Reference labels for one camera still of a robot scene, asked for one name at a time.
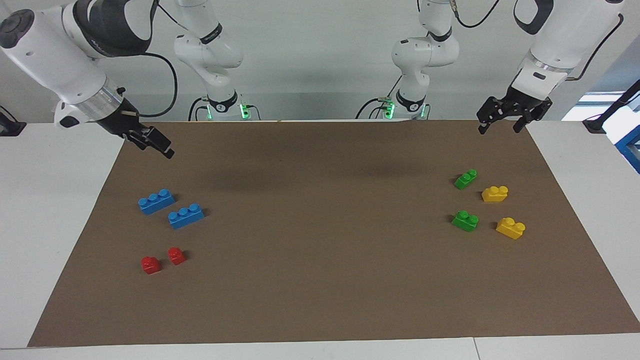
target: white table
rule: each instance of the white table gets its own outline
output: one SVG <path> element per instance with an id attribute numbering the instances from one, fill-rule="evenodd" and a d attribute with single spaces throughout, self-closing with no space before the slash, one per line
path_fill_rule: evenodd
<path id="1" fill-rule="evenodd" d="M 539 122 L 529 131 L 640 317 L 640 176 L 606 136 L 580 123 Z M 0 360 L 640 359 L 640 334 L 23 349 L 122 143 L 93 124 L 30 124 L 18 138 L 0 138 Z"/>

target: white wall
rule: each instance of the white wall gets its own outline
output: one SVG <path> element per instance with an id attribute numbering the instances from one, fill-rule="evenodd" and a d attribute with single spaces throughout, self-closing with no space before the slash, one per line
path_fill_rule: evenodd
<path id="1" fill-rule="evenodd" d="M 6 0 L 11 10 L 45 8 L 65 0 Z M 547 119 L 559 120 L 587 92 L 640 32 L 640 3 L 625 1 L 627 21 L 601 50 L 582 81 L 562 84 L 553 94 Z M 162 2 L 169 11 L 175 7 Z M 459 0 L 461 16 L 474 22 L 493 1 Z M 430 69 L 432 119 L 473 119 L 490 95 L 501 97 L 532 44 L 513 21 L 513 0 L 501 2 L 476 29 L 454 25 L 458 62 Z M 244 47 L 244 63 L 231 70 L 240 92 L 260 106 L 265 119 L 350 119 L 364 101 L 386 95 L 399 75 L 391 62 L 395 41 L 421 36 L 415 1 L 382 0 L 216 0 L 225 31 Z M 204 94 L 197 76 L 173 55 L 181 29 L 157 14 L 150 51 L 177 67 L 180 104 L 162 120 L 186 118 L 193 98 Z M 161 110 L 172 81 L 157 59 L 107 59 L 100 65 L 143 112 Z M 51 121 L 55 98 L 0 55 L 0 103 L 21 119 Z"/>

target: yellow toy brick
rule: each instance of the yellow toy brick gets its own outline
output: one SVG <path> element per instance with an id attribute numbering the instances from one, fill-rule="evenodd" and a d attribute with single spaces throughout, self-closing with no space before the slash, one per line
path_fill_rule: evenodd
<path id="1" fill-rule="evenodd" d="M 484 189 L 482 199 L 484 202 L 502 202 L 509 195 L 509 189 L 506 186 L 492 186 Z"/>
<path id="2" fill-rule="evenodd" d="M 512 218 L 503 218 L 498 223 L 498 227 L 495 229 L 498 233 L 509 236 L 510 238 L 517 240 L 522 236 L 526 227 L 523 223 L 516 223 Z"/>

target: blue brick stud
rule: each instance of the blue brick stud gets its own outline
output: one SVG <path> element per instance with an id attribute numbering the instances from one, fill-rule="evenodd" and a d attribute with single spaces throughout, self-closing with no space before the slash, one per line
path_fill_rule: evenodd
<path id="1" fill-rule="evenodd" d="M 202 219 L 204 214 L 198 204 L 191 204 L 189 208 L 182 208 L 177 213 L 169 214 L 169 224 L 176 230 Z"/>
<path id="2" fill-rule="evenodd" d="M 160 211 L 175 202 L 173 195 L 167 189 L 162 189 L 158 193 L 149 195 L 148 198 L 142 198 L 138 201 L 140 210 L 145 215 L 151 215 L 156 211 Z"/>

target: red toy brick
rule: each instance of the red toy brick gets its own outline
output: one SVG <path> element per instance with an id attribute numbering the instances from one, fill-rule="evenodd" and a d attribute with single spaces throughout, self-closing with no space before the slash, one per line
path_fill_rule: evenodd
<path id="1" fill-rule="evenodd" d="M 142 270 L 144 270 L 149 275 L 162 269 L 160 267 L 160 262 L 158 261 L 158 259 L 151 256 L 143 258 L 140 263 L 142 264 Z"/>
<path id="2" fill-rule="evenodd" d="M 172 247 L 169 249 L 169 260 L 171 260 L 174 265 L 180 265 L 186 259 L 179 247 Z"/>

